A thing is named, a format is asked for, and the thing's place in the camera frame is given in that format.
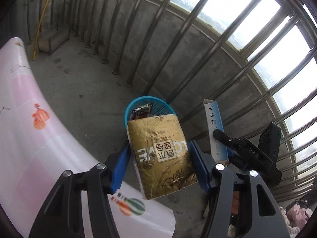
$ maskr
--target mesh basket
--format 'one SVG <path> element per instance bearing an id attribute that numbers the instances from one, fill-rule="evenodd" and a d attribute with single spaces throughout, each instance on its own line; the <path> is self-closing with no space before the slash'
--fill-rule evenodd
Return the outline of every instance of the mesh basket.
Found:
<path id="1" fill-rule="evenodd" d="M 151 97 L 151 96 L 138 97 L 134 99 L 126 108 L 126 111 L 124 113 L 125 126 L 127 127 L 127 123 L 133 109 L 145 104 L 149 104 L 149 103 L 152 104 L 152 114 L 156 114 L 156 115 L 176 114 L 173 108 L 171 108 L 169 104 L 167 104 L 166 102 L 164 102 L 163 100 L 157 97 Z"/>

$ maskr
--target yellow pole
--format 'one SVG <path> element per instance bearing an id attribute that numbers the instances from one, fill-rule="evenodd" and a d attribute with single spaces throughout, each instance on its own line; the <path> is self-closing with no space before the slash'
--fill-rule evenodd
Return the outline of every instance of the yellow pole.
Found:
<path id="1" fill-rule="evenodd" d="M 46 7 L 47 7 L 48 3 L 49 3 L 49 0 L 46 0 L 46 2 L 44 4 L 44 7 L 43 7 L 43 10 L 42 10 L 42 14 L 41 14 L 40 20 L 39 20 L 39 24 L 37 25 L 37 31 L 36 31 L 36 35 L 35 35 L 32 60 L 35 60 L 37 39 L 39 37 L 40 27 L 41 27 L 43 16 L 44 16 L 44 12 L 46 10 Z"/>

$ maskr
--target plastic wrapper in basket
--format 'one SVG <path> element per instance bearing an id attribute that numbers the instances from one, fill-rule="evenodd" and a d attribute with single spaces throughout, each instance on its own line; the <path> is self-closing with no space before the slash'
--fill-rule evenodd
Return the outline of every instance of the plastic wrapper in basket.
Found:
<path id="1" fill-rule="evenodd" d="M 167 195 L 196 182 L 176 115 L 128 121 L 127 133 L 144 198 Z"/>

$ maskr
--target silver screw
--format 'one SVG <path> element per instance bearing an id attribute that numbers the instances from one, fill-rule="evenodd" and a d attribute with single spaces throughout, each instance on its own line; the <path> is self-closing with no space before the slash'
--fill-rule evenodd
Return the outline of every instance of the silver screw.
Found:
<path id="1" fill-rule="evenodd" d="M 63 172 L 64 177 L 69 177 L 71 174 L 72 174 L 72 172 L 70 170 L 66 170 Z"/>
<path id="2" fill-rule="evenodd" d="M 250 175 L 253 176 L 253 177 L 257 177 L 257 176 L 258 176 L 258 173 L 257 173 L 257 171 L 255 171 L 255 170 L 251 170 L 251 171 L 250 171 Z"/>
<path id="3" fill-rule="evenodd" d="M 219 171 L 224 170 L 224 165 L 223 164 L 216 164 L 216 169 Z"/>
<path id="4" fill-rule="evenodd" d="M 99 163 L 97 165 L 97 169 L 99 169 L 99 170 L 102 170 L 102 169 L 105 169 L 105 168 L 106 168 L 106 165 L 104 163 Z"/>

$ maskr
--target concrete wall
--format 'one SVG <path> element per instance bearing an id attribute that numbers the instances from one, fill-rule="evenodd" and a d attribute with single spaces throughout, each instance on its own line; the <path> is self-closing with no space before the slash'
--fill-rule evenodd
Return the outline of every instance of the concrete wall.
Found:
<path id="1" fill-rule="evenodd" d="M 61 22 L 62 4 L 64 0 L 54 0 L 53 10 L 53 23 Z M 103 56 L 102 44 L 108 33 L 110 20 L 115 8 L 117 0 L 109 0 L 106 15 L 103 21 L 101 38 L 99 40 L 100 47 L 100 60 Z M 31 42 L 35 36 L 37 23 L 40 13 L 40 0 L 29 0 L 29 19 L 30 19 L 30 32 Z M 69 12 L 69 5 L 71 0 L 67 0 L 66 12 Z M 83 21 L 89 18 L 91 13 L 93 0 L 88 0 L 87 11 L 84 14 L 85 6 L 82 6 L 80 12 L 80 27 L 82 27 Z M 133 6 L 136 0 L 123 0 L 121 9 L 118 15 L 118 19 L 115 24 L 113 36 L 110 44 L 109 55 L 109 67 L 114 66 L 114 62 L 117 58 L 118 51 L 123 41 L 123 32 Z M 96 13 L 93 24 L 93 37 L 92 41 L 95 42 L 95 34 L 97 24 L 99 21 L 99 15 L 101 11 L 103 0 L 97 0 Z M 25 44 L 29 44 L 30 40 L 27 33 L 27 0 L 19 1 L 20 10 L 23 6 L 23 33 L 21 34 Z M 121 64 L 121 77 L 126 79 L 130 67 L 133 65 L 135 56 L 139 49 L 139 46 L 145 36 L 145 33 L 155 16 L 159 6 L 156 3 L 149 0 L 143 0 L 139 11 L 137 13 L 135 22 L 132 26 L 129 39 L 127 41 L 123 62 Z M 42 24 L 42 31 L 45 31 L 50 26 L 51 20 L 51 2 L 47 7 Z M 13 22 L 17 22 L 16 18 L 11 19 Z M 140 66 L 137 70 L 137 74 L 134 79 L 135 88 L 141 93 L 145 88 L 148 80 L 153 74 L 158 62 L 162 58 L 169 44 L 172 42 L 178 30 L 184 23 L 184 19 L 176 15 L 172 11 L 165 10 L 159 21 L 154 34 L 146 48 L 145 54 L 142 58 Z M 8 23 L 3 22 L 2 28 L 8 28 Z M 7 32 L 1 32 L 0 35 L 7 35 Z M 213 44 L 213 40 L 200 31 L 196 26 L 191 26 L 189 31 L 185 34 L 173 55 L 167 62 L 165 68 L 158 76 L 150 95 L 155 95 L 161 98 L 167 98 L 169 94 L 175 89 L 175 87 L 181 82 L 186 74 L 193 68 L 203 54 Z M 185 87 L 185 89 L 177 96 L 177 98 L 171 103 L 171 106 L 175 109 L 179 118 L 182 118 L 186 113 L 193 109 L 196 105 L 202 103 L 204 98 L 207 98 L 215 89 L 217 89 L 222 83 L 234 76 L 240 67 L 234 62 L 234 60 L 226 54 L 223 50 L 218 50 L 217 53 L 211 58 L 208 64 L 197 74 L 197 76 Z M 222 94 L 218 99 L 219 109 L 222 119 L 227 118 L 231 114 L 235 113 L 253 99 L 260 96 L 261 93 L 250 80 L 248 76 L 242 77 L 237 83 L 235 83 L 230 89 Z M 225 132 L 232 137 L 240 137 L 248 132 L 257 129 L 258 127 L 269 124 L 274 119 L 273 113 L 268 107 L 267 103 L 262 103 L 260 106 L 250 111 L 243 117 L 234 121 L 225 127 Z M 186 138 L 189 140 L 195 135 L 207 130 L 207 123 L 205 119 L 205 112 L 201 111 L 194 116 L 190 121 L 182 125 Z M 258 138 L 254 137 L 251 141 L 254 144 L 258 144 Z M 199 145 L 203 151 L 209 148 L 208 137 L 199 140 Z M 283 144 L 280 147 L 279 154 L 283 155 L 287 153 L 286 145 Z M 283 168 L 291 163 L 290 159 L 285 159 L 278 162 L 278 167 Z"/>

